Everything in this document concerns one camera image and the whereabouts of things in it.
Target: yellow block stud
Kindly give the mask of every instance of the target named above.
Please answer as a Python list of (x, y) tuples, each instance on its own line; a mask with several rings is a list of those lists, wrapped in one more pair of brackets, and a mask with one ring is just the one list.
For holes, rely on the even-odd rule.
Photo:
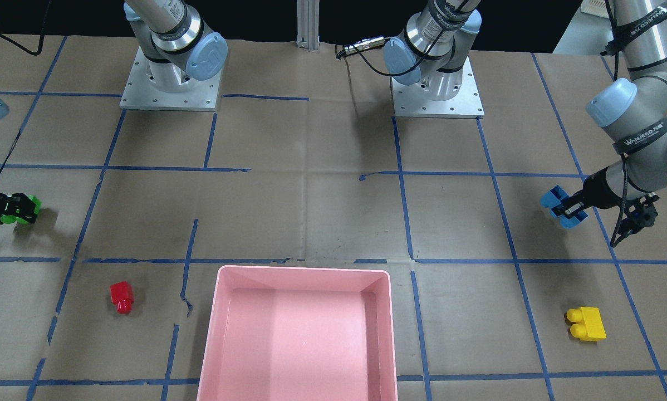
[(581, 341), (600, 341), (606, 338), (599, 308), (581, 306), (569, 309), (566, 318), (573, 323), (570, 328), (573, 337)]

